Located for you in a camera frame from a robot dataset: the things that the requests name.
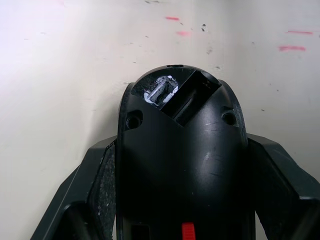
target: scuff mark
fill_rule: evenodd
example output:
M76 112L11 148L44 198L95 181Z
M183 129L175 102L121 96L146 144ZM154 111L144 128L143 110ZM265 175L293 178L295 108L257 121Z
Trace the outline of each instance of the scuff mark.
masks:
M178 17L175 17L175 16L166 16L165 19L167 19L167 20L179 21L179 18L178 18Z
M189 31L177 31L175 33L182 36L182 37L188 37L191 35L191 32L189 32Z
M295 31L295 30L289 30L286 33L287 34L305 34L305 35L313 35L314 34L312 31Z
M204 156L204 158L203 158L203 160L202 160L201 169L202 169L203 171L205 171L206 168L208 167L208 161L209 161L209 159L210 159L210 155L211 155L211 153L208 151L208 152L205 154L205 156Z
M284 45L284 46L279 46L279 51L284 52L284 51L306 51L306 48L304 46L291 46L291 45Z
M213 175L213 176L217 176L219 178L223 178L224 176L218 174L218 173L213 173L213 172L209 172L209 174Z
M210 123L205 124L205 126L209 126L209 125L211 125L211 124L217 124L217 123L219 123L219 122L217 122L217 121L215 121L215 122L210 122Z
M212 50L212 47L208 47L208 49L206 50L206 54L209 55L210 53L212 53L212 51L213 51L213 50Z

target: black plastic housing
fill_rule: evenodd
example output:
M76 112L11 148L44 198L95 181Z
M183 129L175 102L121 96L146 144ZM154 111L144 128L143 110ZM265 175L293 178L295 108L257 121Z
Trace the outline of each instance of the black plastic housing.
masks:
M254 209L269 240L320 239L320 184L284 148L248 134Z
M131 83L118 124L118 240L139 239L139 226L148 240L182 239L185 222L198 240L254 239L247 146L237 98L209 73L164 66Z
M116 214L116 137L98 142L61 184L32 240L111 240Z

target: rectangular port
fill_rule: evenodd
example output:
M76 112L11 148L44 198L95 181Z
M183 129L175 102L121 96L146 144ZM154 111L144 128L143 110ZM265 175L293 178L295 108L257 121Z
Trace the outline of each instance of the rectangular port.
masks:
M166 76L162 82L149 94L147 97L152 103L159 106L170 99L173 95L175 87L178 86L177 82L171 76Z
M219 87L195 71L161 111L185 126Z

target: red switch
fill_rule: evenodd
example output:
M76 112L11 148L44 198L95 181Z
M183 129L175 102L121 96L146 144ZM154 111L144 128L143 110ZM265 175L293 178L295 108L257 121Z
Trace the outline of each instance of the red switch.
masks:
M182 223L182 240L196 240L196 232L193 222Z

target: pink mark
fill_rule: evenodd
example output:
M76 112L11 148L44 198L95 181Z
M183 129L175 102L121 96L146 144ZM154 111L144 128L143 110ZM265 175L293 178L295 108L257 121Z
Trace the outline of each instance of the pink mark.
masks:
M289 51L289 50L298 50L298 51L305 51L306 48L304 46L279 46L279 51Z
M191 35L191 32L189 32L189 31L177 31L175 33L182 36L182 37L188 37Z
M57 0L57 2L59 3L59 5L61 5L61 6L66 8L65 0Z
M307 34L312 35L314 34L312 31L287 31L287 34Z
M175 16L166 16L165 19L179 21L179 18Z

